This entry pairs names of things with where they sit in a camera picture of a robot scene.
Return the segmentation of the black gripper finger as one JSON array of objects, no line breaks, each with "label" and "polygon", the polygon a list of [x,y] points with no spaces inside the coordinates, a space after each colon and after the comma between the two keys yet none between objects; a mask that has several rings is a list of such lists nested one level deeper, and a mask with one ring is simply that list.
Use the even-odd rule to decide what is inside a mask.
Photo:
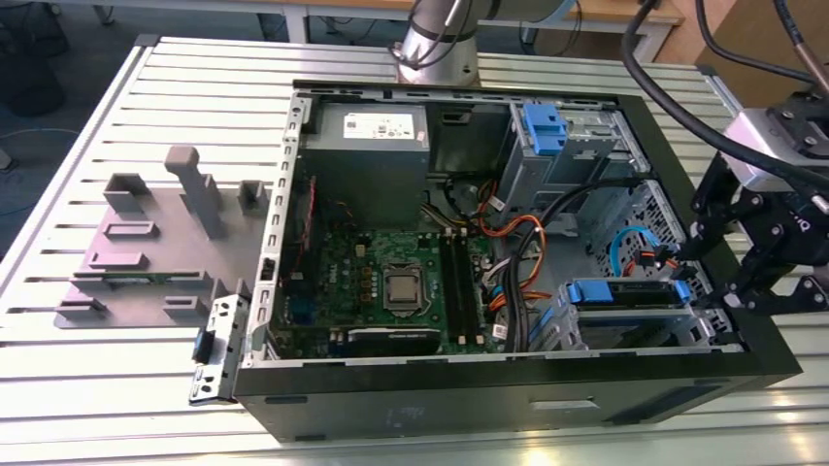
[{"label": "black gripper finger", "polygon": [[697,215],[691,227],[691,237],[679,247],[679,260],[699,260],[723,242],[732,225],[756,212],[755,195],[749,200],[733,200],[741,183],[727,160],[717,152],[692,198],[692,211]]},{"label": "black gripper finger", "polygon": [[828,311],[828,265],[814,267],[802,276],[788,295],[773,287],[796,265],[785,262],[773,247],[752,246],[741,259],[736,275],[728,281],[723,302],[732,308],[745,308],[757,316],[812,314]]}]

